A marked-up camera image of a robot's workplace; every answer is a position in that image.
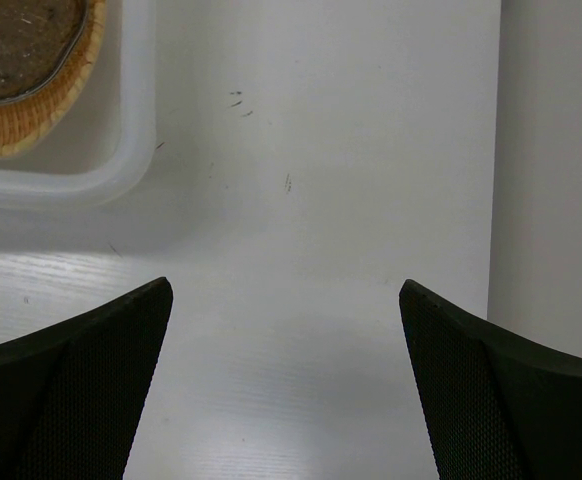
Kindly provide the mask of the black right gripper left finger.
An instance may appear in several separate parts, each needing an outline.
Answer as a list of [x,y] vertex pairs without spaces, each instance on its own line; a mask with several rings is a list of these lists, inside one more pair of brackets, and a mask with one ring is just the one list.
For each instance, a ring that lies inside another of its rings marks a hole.
[[0,479],[120,479],[172,310],[155,279],[0,344]]

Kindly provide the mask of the woven bamboo fan tray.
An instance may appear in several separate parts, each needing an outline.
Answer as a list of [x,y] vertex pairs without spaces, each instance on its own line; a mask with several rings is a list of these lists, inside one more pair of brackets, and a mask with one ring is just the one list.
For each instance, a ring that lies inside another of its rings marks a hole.
[[0,159],[12,158],[41,142],[73,107],[84,90],[103,44],[104,1],[90,1],[86,30],[58,74],[40,91],[0,105]]

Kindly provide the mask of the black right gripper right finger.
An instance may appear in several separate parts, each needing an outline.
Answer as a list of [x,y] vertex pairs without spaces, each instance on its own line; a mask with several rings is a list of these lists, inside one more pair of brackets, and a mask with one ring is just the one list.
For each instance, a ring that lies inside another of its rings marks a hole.
[[399,305],[440,478],[582,479],[582,358],[413,280]]

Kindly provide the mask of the translucent white plastic bin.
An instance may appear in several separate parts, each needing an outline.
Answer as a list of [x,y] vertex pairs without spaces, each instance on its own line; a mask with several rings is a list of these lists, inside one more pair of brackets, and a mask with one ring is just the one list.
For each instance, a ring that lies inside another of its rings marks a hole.
[[156,139],[156,4],[108,1],[86,86],[40,143],[0,160],[0,208],[78,208],[112,200],[148,169]]

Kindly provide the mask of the smoky glass plate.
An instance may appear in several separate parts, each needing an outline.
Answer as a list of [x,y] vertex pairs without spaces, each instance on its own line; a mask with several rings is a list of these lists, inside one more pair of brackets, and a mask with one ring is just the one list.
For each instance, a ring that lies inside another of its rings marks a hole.
[[0,105],[33,95],[86,30],[90,1],[0,1]]

